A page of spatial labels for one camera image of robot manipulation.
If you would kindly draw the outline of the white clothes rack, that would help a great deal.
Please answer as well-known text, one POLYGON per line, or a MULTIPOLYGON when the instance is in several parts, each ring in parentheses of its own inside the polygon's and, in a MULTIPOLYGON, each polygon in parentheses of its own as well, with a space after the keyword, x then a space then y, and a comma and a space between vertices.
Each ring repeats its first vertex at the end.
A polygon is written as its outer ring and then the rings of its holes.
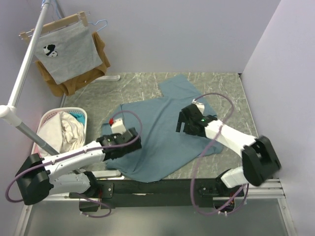
POLYGON ((44 25, 43 21, 46 16, 46 13, 48 12, 48 8, 50 5, 49 0, 44 0, 42 2, 41 6, 41 12, 40 16, 37 20, 36 26, 34 33, 32 35, 32 38, 29 42, 26 54, 24 56, 24 59, 22 61, 21 68, 19 70, 15 85, 13 87, 10 99, 8 101, 7 105, 1 105, 0 107, 0 114, 1 118, 5 120, 8 123, 13 122, 11 125, 16 127, 20 132, 22 132, 24 135, 26 135, 32 142, 33 142, 33 147, 38 146, 38 142, 41 141, 42 139, 35 134, 32 130, 29 129, 27 125, 25 125, 17 116, 16 116, 16 105, 18 103, 20 93, 23 88, 24 81, 26 79, 29 66, 31 64, 34 52, 35 52, 35 46, 38 43, 39 36, 42 30, 42 27, 44 25))

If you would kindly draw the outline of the black mounting beam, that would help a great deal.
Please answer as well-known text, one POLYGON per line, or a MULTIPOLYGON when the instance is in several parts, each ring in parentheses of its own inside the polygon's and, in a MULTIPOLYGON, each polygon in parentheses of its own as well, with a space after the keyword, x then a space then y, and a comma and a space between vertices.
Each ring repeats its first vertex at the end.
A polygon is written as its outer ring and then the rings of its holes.
MULTIPOLYGON (((190 179, 165 179, 151 183, 134 180, 99 180, 90 198, 100 199, 111 208, 190 206, 190 179)), ((213 198, 230 198, 239 186, 227 188, 214 178, 197 178, 195 204, 212 207, 213 198)))

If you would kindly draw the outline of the aluminium rail frame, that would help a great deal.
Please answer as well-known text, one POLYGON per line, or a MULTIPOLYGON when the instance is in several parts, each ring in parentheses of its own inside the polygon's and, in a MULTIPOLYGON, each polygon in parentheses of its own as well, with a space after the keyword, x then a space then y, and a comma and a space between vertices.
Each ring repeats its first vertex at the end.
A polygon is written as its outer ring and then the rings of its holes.
POLYGON ((79 212, 67 194, 25 206, 17 236, 294 236, 296 230, 278 179, 249 188, 246 204, 228 216, 204 216, 191 206, 123 207, 100 219, 79 212))

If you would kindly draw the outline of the blue t shirt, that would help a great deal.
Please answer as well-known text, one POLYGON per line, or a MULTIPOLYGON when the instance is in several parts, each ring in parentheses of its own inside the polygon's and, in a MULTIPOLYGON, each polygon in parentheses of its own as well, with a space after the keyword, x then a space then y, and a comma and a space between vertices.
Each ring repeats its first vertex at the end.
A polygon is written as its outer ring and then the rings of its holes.
POLYGON ((121 104, 113 115, 123 118, 126 128, 139 131, 137 114, 142 122, 142 148, 121 158, 105 162, 107 169, 120 171, 125 177, 154 182, 172 174, 199 156, 209 139, 176 132, 179 112, 201 93, 183 75, 159 84, 162 96, 121 104))

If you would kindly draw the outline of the teal garment in basket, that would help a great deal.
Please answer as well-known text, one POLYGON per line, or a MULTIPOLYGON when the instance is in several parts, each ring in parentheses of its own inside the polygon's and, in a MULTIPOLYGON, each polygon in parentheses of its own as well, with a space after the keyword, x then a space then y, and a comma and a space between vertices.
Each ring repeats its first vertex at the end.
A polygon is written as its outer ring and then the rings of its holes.
POLYGON ((76 118, 76 120, 80 123, 84 123, 85 122, 85 116, 81 113, 69 113, 70 115, 72 115, 74 118, 76 118))

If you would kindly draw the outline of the wooden clip hanger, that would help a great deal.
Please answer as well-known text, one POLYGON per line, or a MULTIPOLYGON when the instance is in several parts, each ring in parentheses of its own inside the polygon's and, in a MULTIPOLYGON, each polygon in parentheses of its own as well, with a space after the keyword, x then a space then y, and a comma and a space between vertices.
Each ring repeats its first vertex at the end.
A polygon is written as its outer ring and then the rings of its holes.
MULTIPOLYGON (((50 32, 60 30, 62 28, 68 27, 68 26, 73 25, 73 24, 80 22, 80 21, 83 22, 84 26, 88 26, 89 23, 88 23, 87 17, 89 15, 90 15, 89 11, 81 11, 81 12, 78 12, 76 14, 64 17, 62 19, 44 24, 42 27, 40 36, 48 34, 50 32)), ((19 34, 19 38, 21 40, 24 40, 26 42, 26 44, 29 44, 29 42, 32 38, 32 35, 34 33, 34 30, 35 29, 31 29, 30 31, 27 31, 27 32, 21 32, 19 34)))

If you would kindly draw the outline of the white perforated laundry basket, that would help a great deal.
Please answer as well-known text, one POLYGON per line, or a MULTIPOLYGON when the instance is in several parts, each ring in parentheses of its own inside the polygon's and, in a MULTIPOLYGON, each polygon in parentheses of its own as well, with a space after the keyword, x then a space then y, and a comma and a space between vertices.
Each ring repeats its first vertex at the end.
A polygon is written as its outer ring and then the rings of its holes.
POLYGON ((64 111, 64 112, 67 112, 67 113, 81 113, 81 114, 83 114, 85 116, 85 122, 83 123, 83 125, 84 125, 85 143, 86 143, 86 130, 87 130, 87 121, 88 121, 87 113, 85 112, 85 110, 83 110, 82 108, 78 108, 78 107, 65 107, 65 108, 57 108, 57 109, 49 110, 41 118, 40 124, 39 124, 38 129, 37 129, 37 132, 39 131, 39 129, 42 127, 42 125, 45 122, 47 122, 49 119, 51 119, 58 112, 61 112, 61 111, 64 111))

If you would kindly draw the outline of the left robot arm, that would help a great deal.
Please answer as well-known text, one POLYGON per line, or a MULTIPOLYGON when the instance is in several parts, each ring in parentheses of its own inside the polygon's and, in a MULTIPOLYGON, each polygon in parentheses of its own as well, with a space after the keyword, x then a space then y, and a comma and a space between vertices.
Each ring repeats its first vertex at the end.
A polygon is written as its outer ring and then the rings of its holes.
POLYGON ((46 197, 61 193, 78 193, 88 198, 99 191, 99 183, 90 171, 75 174, 75 169, 109 159, 123 157, 141 149, 141 138, 136 129, 123 134, 104 135, 89 144, 69 152, 41 158, 30 155, 16 174, 17 185, 25 205, 41 202, 46 197))

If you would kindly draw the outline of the brown hanging shirt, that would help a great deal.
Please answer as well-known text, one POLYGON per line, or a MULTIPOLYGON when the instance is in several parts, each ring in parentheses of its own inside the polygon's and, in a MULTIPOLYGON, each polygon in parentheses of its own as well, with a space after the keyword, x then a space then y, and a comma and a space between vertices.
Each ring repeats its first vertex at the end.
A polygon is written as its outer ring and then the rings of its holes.
POLYGON ((35 65, 41 74, 43 80, 48 85, 50 91, 54 96, 61 97, 63 95, 70 96, 73 95, 77 90, 87 86, 89 83, 93 82, 95 79, 102 77, 106 74, 107 69, 110 67, 110 62, 104 52, 105 43, 100 38, 97 32, 92 33, 92 38, 97 50, 97 53, 102 61, 102 64, 95 67, 94 69, 76 76, 72 79, 65 81, 59 85, 53 80, 53 77, 49 74, 47 69, 40 61, 35 61, 35 65))

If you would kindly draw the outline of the grey panda t shirt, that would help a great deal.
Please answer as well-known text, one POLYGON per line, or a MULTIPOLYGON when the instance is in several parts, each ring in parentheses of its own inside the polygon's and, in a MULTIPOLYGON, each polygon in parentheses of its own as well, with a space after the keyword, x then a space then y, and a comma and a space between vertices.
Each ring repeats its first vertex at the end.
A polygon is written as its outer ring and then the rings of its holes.
POLYGON ((82 22, 40 37, 34 54, 58 85, 102 64, 82 22))

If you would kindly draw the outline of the pink garment in basket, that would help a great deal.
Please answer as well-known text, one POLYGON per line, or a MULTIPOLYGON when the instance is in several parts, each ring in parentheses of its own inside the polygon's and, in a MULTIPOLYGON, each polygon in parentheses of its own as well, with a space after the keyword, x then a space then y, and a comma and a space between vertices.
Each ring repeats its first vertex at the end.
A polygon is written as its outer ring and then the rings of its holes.
POLYGON ((38 147, 35 147, 34 150, 32 150, 32 154, 36 154, 36 153, 39 155, 39 157, 41 157, 38 147))

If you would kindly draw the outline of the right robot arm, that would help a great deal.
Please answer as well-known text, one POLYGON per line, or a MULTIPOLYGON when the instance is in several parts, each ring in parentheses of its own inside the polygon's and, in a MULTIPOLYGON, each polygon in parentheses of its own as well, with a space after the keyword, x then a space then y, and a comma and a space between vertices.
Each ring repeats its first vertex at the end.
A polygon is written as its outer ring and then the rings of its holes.
POLYGON ((216 140, 234 151, 242 159, 242 166, 229 169, 216 178, 216 191, 227 196, 234 187, 251 184, 259 187, 281 169, 280 161, 271 144, 265 137, 255 137, 235 130, 217 117, 203 115, 202 103, 192 103, 179 113, 176 132, 216 140))

